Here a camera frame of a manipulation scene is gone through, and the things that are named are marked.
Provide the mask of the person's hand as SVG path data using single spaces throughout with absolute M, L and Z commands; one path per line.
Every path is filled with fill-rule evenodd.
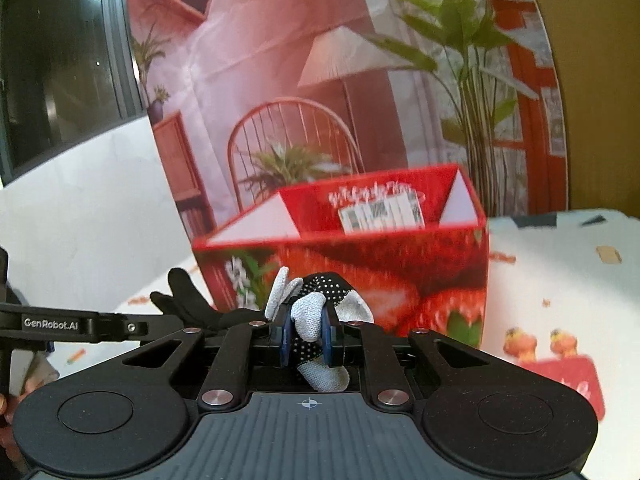
M 14 439 L 12 422 L 15 412 L 26 398 L 22 396 L 1 397 L 1 478 L 21 479 L 27 466 Z

